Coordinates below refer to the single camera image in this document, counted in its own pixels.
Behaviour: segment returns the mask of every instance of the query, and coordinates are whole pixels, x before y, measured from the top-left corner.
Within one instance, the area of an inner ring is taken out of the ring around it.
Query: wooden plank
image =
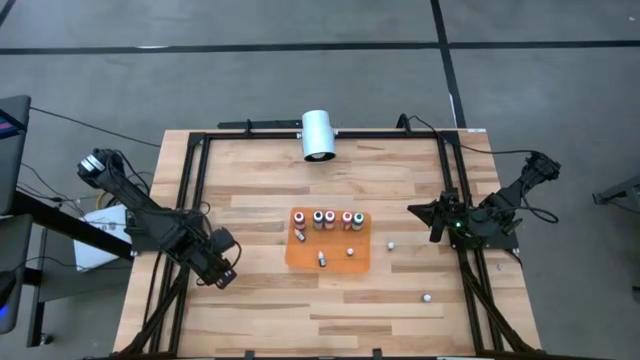
[[[188,134],[165,133],[152,187],[163,206],[175,205]],[[490,149],[486,133],[461,131],[460,137],[466,145]],[[429,228],[406,210],[442,191],[435,141],[336,145],[336,159],[309,164],[296,140],[212,142],[203,200],[211,205],[211,222],[230,229],[243,253],[239,277],[225,290],[199,287],[191,276],[179,356],[243,356],[247,349],[258,356],[370,356],[378,347],[388,356],[473,353],[457,255],[446,235],[439,244],[429,243]],[[477,203],[499,187],[495,163],[487,154],[463,154]],[[196,160],[189,203],[197,171]],[[286,266],[288,216],[298,206],[371,214],[370,271],[318,274]],[[392,252],[386,248],[390,241],[396,244]],[[237,254],[232,249],[225,256],[233,260]],[[502,251],[485,254],[496,304],[525,341],[539,346],[522,270]],[[142,326],[154,260],[155,254],[145,254],[135,261],[114,350]],[[429,304],[422,301],[425,293],[432,296]],[[165,320],[164,348],[172,315]],[[482,326],[489,339],[484,319]]]

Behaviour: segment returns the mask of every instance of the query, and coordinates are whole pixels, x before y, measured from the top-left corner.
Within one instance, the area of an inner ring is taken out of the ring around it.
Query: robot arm
[[[560,174],[560,164],[542,153],[532,153],[526,162],[516,181],[487,196],[477,207],[467,208],[460,202],[457,189],[453,189],[443,191],[439,200],[410,205],[408,210],[432,227],[431,242],[440,242],[446,227],[453,228],[475,245],[500,233],[510,235],[522,222],[514,218],[525,194],[542,182],[557,179]]]
[[[127,179],[119,151],[95,149],[78,164],[78,176],[95,189],[111,193],[134,215],[134,238],[153,239],[158,248],[180,265],[191,268],[206,285],[226,287],[237,275],[222,253],[236,242],[225,228],[207,234],[199,212],[162,208]]]

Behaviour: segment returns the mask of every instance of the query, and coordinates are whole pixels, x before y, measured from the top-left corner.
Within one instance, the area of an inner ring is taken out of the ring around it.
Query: small bottle
[[[345,211],[344,214],[342,214],[342,227],[345,231],[351,229],[352,220],[353,214],[351,214],[350,212]]]
[[[318,251],[318,264],[320,264],[320,267],[327,266],[327,259],[325,259],[322,251]]]
[[[327,230],[333,229],[333,225],[336,222],[336,213],[329,210],[324,213],[324,228]]]
[[[293,215],[293,223],[298,230],[304,230],[304,214],[297,212]]]
[[[322,230],[324,215],[322,215],[322,211],[316,211],[313,213],[313,227],[316,230]]]
[[[351,228],[355,231],[359,231],[362,229],[362,225],[364,225],[364,215],[362,213],[356,213],[353,215],[353,223],[351,224]]]
[[[302,233],[302,231],[300,231],[298,229],[293,229],[293,231],[295,232],[296,237],[298,238],[298,240],[300,240],[301,242],[306,240],[306,238],[304,237],[304,234]]]

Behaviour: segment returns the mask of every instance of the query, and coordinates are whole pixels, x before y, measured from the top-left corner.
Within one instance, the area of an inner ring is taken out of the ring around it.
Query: orange cutting board
[[[363,273],[369,271],[371,263],[371,215],[364,215],[364,225],[359,231],[344,230],[342,214],[335,211],[336,221],[332,230],[316,230],[313,227],[313,213],[329,209],[293,208],[289,216],[289,237],[285,261],[287,265],[300,269],[316,269],[337,273]],[[305,241],[300,241],[294,231],[293,214],[302,212],[305,228],[302,233]],[[353,256],[347,255],[347,249],[354,250]],[[318,251],[324,253],[327,266],[318,262]]]

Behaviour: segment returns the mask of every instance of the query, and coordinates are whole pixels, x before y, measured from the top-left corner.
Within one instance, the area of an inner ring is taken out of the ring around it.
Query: white lamp
[[[334,136],[326,111],[312,110],[302,115],[302,150],[306,161],[327,161],[336,157]]]

